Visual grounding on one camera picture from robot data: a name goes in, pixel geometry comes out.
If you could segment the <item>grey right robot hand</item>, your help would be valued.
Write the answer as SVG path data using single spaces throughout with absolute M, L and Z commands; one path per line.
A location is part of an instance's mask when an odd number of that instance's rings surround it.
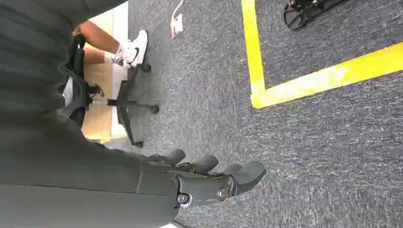
M 253 189 L 258 161 L 208 173 L 213 158 L 169 165 L 84 138 L 56 115 L 0 117 L 3 228 L 158 228 L 182 208 Z

